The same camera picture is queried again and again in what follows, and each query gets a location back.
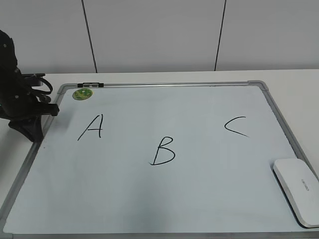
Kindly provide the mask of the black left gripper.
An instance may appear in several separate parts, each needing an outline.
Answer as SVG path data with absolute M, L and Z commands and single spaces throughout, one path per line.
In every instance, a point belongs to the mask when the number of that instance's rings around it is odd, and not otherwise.
M 43 85 L 32 87 L 21 73 L 0 75 L 0 117 L 10 120 L 8 126 L 31 142 L 42 142 L 41 115 L 56 116 L 57 104 L 51 103 L 52 85 L 41 78 Z

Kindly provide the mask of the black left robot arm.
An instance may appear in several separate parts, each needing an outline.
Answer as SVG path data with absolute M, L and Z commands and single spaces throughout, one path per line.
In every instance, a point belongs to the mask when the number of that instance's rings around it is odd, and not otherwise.
M 22 74 L 18 68 L 14 42 L 0 32 L 0 117 L 8 126 L 32 142 L 44 138 L 41 118 L 57 116 L 59 107 L 51 103 L 52 85 L 44 73 Z

